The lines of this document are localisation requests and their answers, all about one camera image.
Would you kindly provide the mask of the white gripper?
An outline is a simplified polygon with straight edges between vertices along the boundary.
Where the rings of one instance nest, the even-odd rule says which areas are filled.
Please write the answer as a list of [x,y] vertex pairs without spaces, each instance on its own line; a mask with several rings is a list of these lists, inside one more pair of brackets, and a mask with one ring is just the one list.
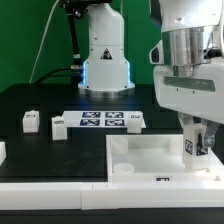
[[193,77],[175,77],[168,66],[156,66],[156,98],[161,107],[179,112],[181,127],[188,124],[187,114],[203,118],[204,146],[213,147],[218,123],[224,124],[224,64],[199,65],[194,72]]

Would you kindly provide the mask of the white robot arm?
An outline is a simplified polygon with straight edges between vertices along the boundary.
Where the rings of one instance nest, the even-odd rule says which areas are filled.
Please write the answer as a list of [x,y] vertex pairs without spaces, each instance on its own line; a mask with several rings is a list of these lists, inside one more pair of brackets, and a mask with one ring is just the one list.
[[[184,127],[201,119],[201,140],[215,144],[224,124],[224,0],[149,0],[161,39],[150,51],[156,98]],[[88,7],[89,56],[81,90],[96,97],[134,87],[124,57],[124,20],[108,3]]]

